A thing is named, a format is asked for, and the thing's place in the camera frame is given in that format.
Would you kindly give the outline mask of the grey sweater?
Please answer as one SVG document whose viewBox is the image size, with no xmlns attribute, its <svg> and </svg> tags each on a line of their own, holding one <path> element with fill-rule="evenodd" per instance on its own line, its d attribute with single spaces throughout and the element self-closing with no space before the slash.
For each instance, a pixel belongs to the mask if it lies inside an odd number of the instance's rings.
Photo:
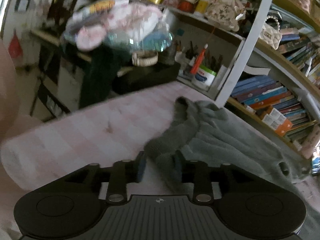
<svg viewBox="0 0 320 240">
<path fill-rule="evenodd" d="M 144 151 L 172 191 L 188 191 L 189 187 L 177 182 L 172 160 L 177 150 L 186 159 L 204 161 L 211 167 L 236 165 L 298 196 L 302 194 L 295 184 L 305 181 L 310 171 L 307 160 L 265 140 L 230 111 L 184 97 L 175 101 L 170 127 L 151 139 Z"/>
</svg>

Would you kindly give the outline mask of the plastic bag of clothes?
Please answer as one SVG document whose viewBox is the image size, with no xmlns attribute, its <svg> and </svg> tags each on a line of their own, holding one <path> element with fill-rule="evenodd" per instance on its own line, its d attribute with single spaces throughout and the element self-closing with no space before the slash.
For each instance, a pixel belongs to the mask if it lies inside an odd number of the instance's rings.
<svg viewBox="0 0 320 240">
<path fill-rule="evenodd" d="M 156 5 L 99 0 L 74 12 L 61 38 L 80 51 L 92 51 L 103 44 L 128 51 L 163 52 L 171 46 L 173 35 Z"/>
</svg>

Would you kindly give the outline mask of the lower orange white box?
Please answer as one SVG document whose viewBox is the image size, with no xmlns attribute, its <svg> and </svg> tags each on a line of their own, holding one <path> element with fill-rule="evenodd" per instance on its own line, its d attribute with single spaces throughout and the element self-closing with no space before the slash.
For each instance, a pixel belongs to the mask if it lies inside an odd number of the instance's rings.
<svg viewBox="0 0 320 240">
<path fill-rule="evenodd" d="M 270 114 L 265 114 L 262 118 L 262 122 L 280 137 L 283 137 L 293 126 L 292 122 L 283 115 L 276 118 Z"/>
</svg>

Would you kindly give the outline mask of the orange white box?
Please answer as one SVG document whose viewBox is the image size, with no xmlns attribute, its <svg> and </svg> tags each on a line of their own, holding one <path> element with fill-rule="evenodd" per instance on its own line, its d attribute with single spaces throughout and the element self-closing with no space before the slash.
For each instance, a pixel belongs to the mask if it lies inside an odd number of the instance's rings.
<svg viewBox="0 0 320 240">
<path fill-rule="evenodd" d="M 262 118 L 262 122 L 280 137 L 283 137 L 293 126 L 292 122 L 283 115 L 276 118 L 270 114 L 265 114 Z"/>
<path fill-rule="evenodd" d="M 267 113 L 277 124 L 284 126 L 285 129 L 290 130 L 292 128 L 292 122 L 275 107 L 269 106 Z"/>
</svg>

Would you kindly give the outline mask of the pink checkered table mat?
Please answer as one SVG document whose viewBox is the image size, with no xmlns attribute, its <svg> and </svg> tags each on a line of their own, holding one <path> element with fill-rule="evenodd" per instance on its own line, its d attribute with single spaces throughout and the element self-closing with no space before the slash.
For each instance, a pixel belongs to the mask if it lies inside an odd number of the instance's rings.
<svg viewBox="0 0 320 240">
<path fill-rule="evenodd" d="M 4 169 L 20 188 L 31 191 L 90 163 L 106 166 L 134 158 L 170 127 L 179 97 L 209 101 L 179 82 L 121 96 L 6 141 Z M 303 196 L 317 191 L 310 176 L 295 187 Z"/>
</svg>

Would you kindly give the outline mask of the white green pen can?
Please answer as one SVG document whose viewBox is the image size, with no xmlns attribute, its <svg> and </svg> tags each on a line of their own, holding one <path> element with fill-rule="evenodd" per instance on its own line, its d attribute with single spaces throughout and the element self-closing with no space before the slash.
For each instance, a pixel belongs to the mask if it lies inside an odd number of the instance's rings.
<svg viewBox="0 0 320 240">
<path fill-rule="evenodd" d="M 216 75 L 216 72 L 212 71 L 204 65 L 200 65 L 196 74 L 193 76 L 191 83 L 199 89 L 208 91 Z"/>
</svg>

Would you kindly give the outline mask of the upper orange white box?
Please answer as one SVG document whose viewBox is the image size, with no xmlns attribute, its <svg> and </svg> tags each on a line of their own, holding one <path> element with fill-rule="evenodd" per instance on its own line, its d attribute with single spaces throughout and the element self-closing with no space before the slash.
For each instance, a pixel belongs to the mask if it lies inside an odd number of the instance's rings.
<svg viewBox="0 0 320 240">
<path fill-rule="evenodd" d="M 267 113 L 277 124 L 284 126 L 285 129 L 290 130 L 292 128 L 292 122 L 275 107 L 269 106 Z"/>
</svg>

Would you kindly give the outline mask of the row of leaning books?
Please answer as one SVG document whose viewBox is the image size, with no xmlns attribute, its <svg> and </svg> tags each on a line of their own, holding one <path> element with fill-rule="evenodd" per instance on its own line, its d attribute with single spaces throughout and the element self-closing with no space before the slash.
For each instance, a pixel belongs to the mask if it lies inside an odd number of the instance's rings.
<svg viewBox="0 0 320 240">
<path fill-rule="evenodd" d="M 269 106 L 279 110 L 293 124 L 292 128 L 283 136 L 291 143 L 302 144 L 316 124 L 315 119 L 299 100 L 298 95 L 280 81 L 267 75 L 256 75 L 238 81 L 231 97 L 247 111 L 257 116 L 261 122 L 263 116 L 268 114 L 267 108 Z"/>
</svg>

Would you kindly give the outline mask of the orange red tassel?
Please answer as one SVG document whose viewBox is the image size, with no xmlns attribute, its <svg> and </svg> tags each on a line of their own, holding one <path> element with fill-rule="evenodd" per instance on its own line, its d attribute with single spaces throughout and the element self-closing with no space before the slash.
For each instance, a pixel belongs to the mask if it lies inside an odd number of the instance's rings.
<svg viewBox="0 0 320 240">
<path fill-rule="evenodd" d="M 207 48 L 208 48 L 208 44 L 205 44 L 204 48 L 201 50 L 201 52 L 199 53 L 198 57 L 196 58 L 196 60 L 193 64 L 193 67 L 190 71 L 191 74 L 195 75 L 197 73 L 197 70 L 200 67 L 200 65 L 204 59 L 205 52 L 206 52 Z"/>
</svg>

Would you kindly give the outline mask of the white wristwatch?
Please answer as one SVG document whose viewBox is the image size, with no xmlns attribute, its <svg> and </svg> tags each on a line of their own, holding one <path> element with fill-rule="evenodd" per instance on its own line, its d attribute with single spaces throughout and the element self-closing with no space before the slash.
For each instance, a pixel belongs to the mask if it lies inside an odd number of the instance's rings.
<svg viewBox="0 0 320 240">
<path fill-rule="evenodd" d="M 136 67 L 153 66 L 158 61 L 158 53 L 156 51 L 135 51 L 132 53 L 132 64 Z"/>
</svg>

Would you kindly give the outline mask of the smartphone with lit screen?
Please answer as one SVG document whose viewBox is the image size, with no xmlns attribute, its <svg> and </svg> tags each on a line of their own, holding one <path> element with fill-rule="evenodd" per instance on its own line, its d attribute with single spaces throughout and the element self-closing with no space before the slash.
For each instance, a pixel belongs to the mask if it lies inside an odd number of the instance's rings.
<svg viewBox="0 0 320 240">
<path fill-rule="evenodd" d="M 313 156 L 311 161 L 311 167 L 312 167 L 313 176 L 317 176 L 320 174 L 320 157 L 319 156 Z"/>
</svg>

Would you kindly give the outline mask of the pink cartoon cup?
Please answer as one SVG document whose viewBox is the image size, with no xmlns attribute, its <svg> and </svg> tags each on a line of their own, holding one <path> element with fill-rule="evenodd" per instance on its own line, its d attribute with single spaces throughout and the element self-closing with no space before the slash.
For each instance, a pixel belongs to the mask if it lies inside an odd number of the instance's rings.
<svg viewBox="0 0 320 240">
<path fill-rule="evenodd" d="M 319 134 L 319 125 L 315 125 L 313 127 L 312 132 L 307 136 L 306 140 L 303 142 L 300 153 L 305 159 L 310 159 L 312 157 L 312 154 L 319 143 Z"/>
</svg>

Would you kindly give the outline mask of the white wooden bookshelf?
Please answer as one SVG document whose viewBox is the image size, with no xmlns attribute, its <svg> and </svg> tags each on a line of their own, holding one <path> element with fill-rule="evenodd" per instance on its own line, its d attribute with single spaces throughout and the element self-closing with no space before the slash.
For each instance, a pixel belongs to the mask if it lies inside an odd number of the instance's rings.
<svg viewBox="0 0 320 240">
<path fill-rule="evenodd" d="M 235 66 L 238 62 L 240 54 L 244 52 L 246 39 L 230 31 L 220 28 L 217 24 L 212 24 L 204 18 L 197 17 L 191 13 L 183 12 L 177 8 L 167 7 L 164 9 L 164 18 L 168 21 L 171 27 L 177 26 L 181 23 L 191 25 L 199 28 L 205 32 L 206 35 L 214 35 L 228 44 L 236 46 L 237 51 L 234 53 L 228 67 L 222 67 L 217 77 L 214 79 L 208 91 L 199 89 L 187 80 L 178 75 L 177 69 L 173 67 L 165 67 L 163 69 L 154 70 L 155 65 L 149 67 L 128 67 L 128 72 L 125 72 L 125 67 L 120 69 L 121 76 L 118 78 L 118 83 L 114 88 L 117 94 L 127 94 L 138 91 L 144 88 L 153 87 L 156 85 L 171 82 L 175 79 L 182 83 L 193 87 L 203 95 L 214 100 L 219 106 L 223 103 L 231 105 L 232 108 L 237 109 L 243 115 L 254 120 L 259 124 L 260 131 L 267 134 L 271 129 L 265 125 L 257 116 L 247 111 L 240 103 L 235 101 L 231 96 L 227 97 L 223 89 L 231 86 L 234 79 L 240 77 L 243 73 L 248 73 L 249 68 L 267 68 L 269 69 L 268 76 L 280 81 L 287 88 L 298 95 L 299 100 L 307 108 L 311 116 L 315 119 L 316 124 L 319 125 L 319 89 L 315 87 L 311 81 L 296 69 L 291 62 L 289 62 L 278 51 L 274 50 L 261 39 L 258 39 L 255 47 L 248 58 L 244 68 L 233 75 L 236 71 Z M 297 142 L 291 143 L 285 138 L 280 137 L 289 148 L 300 154 L 302 144 Z"/>
</svg>

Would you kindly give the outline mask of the white quilted handbag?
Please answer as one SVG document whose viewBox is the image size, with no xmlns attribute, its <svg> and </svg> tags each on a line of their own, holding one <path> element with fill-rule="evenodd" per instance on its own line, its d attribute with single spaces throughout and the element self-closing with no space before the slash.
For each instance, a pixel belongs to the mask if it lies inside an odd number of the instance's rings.
<svg viewBox="0 0 320 240">
<path fill-rule="evenodd" d="M 268 20 L 273 20 L 276 24 L 276 27 L 274 28 L 269 25 L 267 23 Z M 279 48 L 282 36 L 283 35 L 280 32 L 279 20 L 275 16 L 268 15 L 259 34 L 259 39 L 271 46 L 274 50 L 277 50 Z"/>
</svg>

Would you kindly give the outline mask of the floral ceramic teapot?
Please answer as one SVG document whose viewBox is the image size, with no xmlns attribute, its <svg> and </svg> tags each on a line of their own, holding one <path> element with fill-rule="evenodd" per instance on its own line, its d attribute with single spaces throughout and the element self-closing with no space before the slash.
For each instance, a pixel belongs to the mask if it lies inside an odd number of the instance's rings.
<svg viewBox="0 0 320 240">
<path fill-rule="evenodd" d="M 240 0 L 209 0 L 204 16 L 220 28 L 238 32 L 239 21 L 245 19 L 246 9 Z"/>
</svg>

